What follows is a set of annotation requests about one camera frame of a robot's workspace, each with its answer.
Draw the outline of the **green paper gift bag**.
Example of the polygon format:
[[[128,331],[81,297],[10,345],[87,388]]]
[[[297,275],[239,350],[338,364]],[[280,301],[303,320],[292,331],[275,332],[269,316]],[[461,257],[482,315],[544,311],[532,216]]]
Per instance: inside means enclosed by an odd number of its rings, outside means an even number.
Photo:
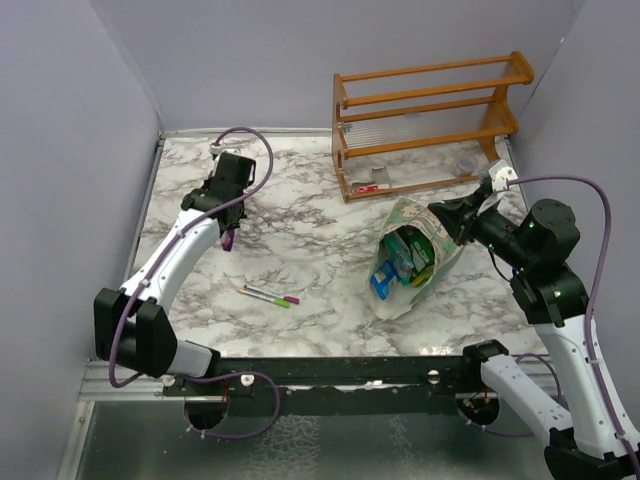
[[[367,275],[373,317],[390,321],[408,313],[439,285],[463,251],[427,206],[397,200],[377,236]]]

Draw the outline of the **purple Fox's candy bag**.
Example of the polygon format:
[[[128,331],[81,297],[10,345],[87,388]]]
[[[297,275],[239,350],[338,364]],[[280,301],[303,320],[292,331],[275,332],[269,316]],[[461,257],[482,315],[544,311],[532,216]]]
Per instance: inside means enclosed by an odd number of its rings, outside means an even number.
[[[234,238],[235,238],[234,230],[230,230],[224,233],[224,235],[221,237],[221,246],[224,251],[230,252],[232,250],[233,244],[234,244]]]

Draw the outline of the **green candy packet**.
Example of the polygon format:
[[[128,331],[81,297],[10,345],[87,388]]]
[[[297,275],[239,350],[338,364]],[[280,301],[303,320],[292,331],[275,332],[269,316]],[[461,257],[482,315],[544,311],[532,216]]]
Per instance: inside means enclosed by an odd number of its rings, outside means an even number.
[[[404,226],[399,233],[409,247],[414,263],[414,275],[427,266],[435,265],[435,253],[431,241],[419,229],[412,226]]]

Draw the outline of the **teal tissue snack pack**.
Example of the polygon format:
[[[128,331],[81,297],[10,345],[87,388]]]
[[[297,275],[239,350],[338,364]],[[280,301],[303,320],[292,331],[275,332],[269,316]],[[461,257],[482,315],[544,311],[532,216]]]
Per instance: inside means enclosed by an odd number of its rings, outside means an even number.
[[[408,283],[414,269],[409,247],[396,231],[386,234],[383,242],[386,246],[389,259],[396,269],[400,280]]]

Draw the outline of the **blue M&M's packet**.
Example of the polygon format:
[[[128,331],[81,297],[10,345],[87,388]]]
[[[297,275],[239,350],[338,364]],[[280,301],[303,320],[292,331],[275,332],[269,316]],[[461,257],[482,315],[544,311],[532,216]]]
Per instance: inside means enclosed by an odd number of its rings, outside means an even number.
[[[382,301],[386,300],[393,285],[399,280],[398,272],[390,260],[384,261],[370,277],[370,284]]]

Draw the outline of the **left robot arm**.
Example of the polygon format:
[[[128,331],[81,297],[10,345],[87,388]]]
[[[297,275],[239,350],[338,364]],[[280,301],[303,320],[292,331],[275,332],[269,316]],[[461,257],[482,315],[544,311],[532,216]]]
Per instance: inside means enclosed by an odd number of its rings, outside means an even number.
[[[224,152],[213,174],[185,195],[167,236],[146,263],[117,290],[94,299],[94,338],[102,360],[150,377],[186,376],[206,395],[220,385],[220,353],[179,340],[168,319],[182,284],[200,257],[245,217],[241,197],[255,179],[256,162]]]

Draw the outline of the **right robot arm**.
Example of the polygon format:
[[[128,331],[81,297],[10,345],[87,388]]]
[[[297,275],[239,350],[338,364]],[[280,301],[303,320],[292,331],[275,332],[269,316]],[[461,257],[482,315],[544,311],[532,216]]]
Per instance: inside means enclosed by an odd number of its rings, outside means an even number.
[[[469,346],[459,367],[469,390],[489,387],[543,446],[556,479],[625,479],[639,474],[639,432],[615,391],[588,312],[590,297],[566,260],[580,239],[572,209],[537,201],[520,224],[497,206],[484,209],[490,185],[429,204],[458,245],[477,242],[512,269],[516,303],[542,340],[566,403],[560,405],[522,372],[497,341]]]

